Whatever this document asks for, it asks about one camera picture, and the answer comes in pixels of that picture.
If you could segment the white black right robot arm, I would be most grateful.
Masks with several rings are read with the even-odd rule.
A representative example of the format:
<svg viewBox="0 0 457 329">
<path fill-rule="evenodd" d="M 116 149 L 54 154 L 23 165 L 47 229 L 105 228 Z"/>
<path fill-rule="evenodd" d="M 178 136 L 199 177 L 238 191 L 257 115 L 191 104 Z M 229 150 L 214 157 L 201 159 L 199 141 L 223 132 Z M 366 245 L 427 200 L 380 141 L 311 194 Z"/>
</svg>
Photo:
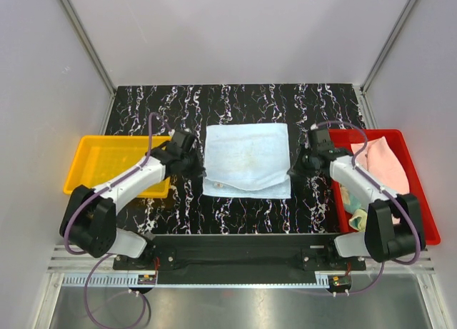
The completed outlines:
<svg viewBox="0 0 457 329">
<path fill-rule="evenodd" d="M 366 132 L 355 128 L 363 145 L 355 153 L 338 148 L 330 131 L 322 123 L 308 131 L 308 146 L 301 146 L 298 158 L 288 175 L 308 178 L 323 173 L 345 186 L 367 210 L 365 231 L 345 233 L 324 251 L 328 267 L 340 269 L 352 257 L 370 257 L 378 263 L 394 261 L 412 265 L 426 247 L 421 207 L 411 193 L 400 194 L 380 182 L 357 158 L 368 147 Z"/>
</svg>

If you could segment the light blue towel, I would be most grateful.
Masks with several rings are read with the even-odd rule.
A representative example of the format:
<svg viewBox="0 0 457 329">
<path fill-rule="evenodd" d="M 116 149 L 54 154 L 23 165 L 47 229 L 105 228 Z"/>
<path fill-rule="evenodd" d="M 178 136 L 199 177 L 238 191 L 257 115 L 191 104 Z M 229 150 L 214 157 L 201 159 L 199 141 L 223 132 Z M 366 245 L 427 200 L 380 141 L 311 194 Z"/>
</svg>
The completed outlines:
<svg viewBox="0 0 457 329">
<path fill-rule="evenodd" d="M 207 126 L 204 168 L 205 196 L 290 199 L 288 126 L 285 123 Z"/>
</svg>

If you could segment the pink towel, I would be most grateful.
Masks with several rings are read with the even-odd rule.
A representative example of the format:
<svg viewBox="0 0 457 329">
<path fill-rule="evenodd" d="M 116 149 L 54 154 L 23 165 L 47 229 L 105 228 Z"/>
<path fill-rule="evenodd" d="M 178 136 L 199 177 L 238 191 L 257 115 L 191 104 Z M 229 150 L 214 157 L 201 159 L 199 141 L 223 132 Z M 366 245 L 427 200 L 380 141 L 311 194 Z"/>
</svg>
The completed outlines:
<svg viewBox="0 0 457 329">
<path fill-rule="evenodd" d="M 402 195 L 410 192 L 403 166 L 384 136 L 369 141 L 363 152 L 357 155 L 356 161 L 384 186 Z"/>
</svg>

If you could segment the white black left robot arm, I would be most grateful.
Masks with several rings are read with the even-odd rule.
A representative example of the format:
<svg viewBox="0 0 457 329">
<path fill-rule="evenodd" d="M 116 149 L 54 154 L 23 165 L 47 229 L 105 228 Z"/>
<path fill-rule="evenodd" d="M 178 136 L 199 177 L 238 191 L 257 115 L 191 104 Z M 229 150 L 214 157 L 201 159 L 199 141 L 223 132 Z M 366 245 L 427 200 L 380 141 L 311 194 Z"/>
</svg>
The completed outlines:
<svg viewBox="0 0 457 329">
<path fill-rule="evenodd" d="M 172 131 L 169 140 L 148 147 L 129 169 L 109 181 L 72 191 L 59 234 L 68 253 L 94 258 L 124 255 L 140 269 L 154 261 L 148 241 L 117 226 L 117 215 L 147 188 L 171 176 L 198 178 L 204 174 L 199 140 L 188 131 Z"/>
</svg>

